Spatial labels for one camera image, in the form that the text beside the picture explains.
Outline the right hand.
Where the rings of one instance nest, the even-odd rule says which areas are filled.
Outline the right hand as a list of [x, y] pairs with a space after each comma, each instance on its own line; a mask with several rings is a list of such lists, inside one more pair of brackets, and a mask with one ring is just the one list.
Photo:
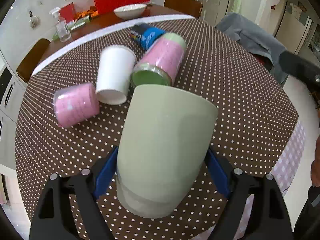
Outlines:
[[320, 137], [316, 141], [315, 159], [311, 164], [311, 181], [313, 186], [320, 186]]

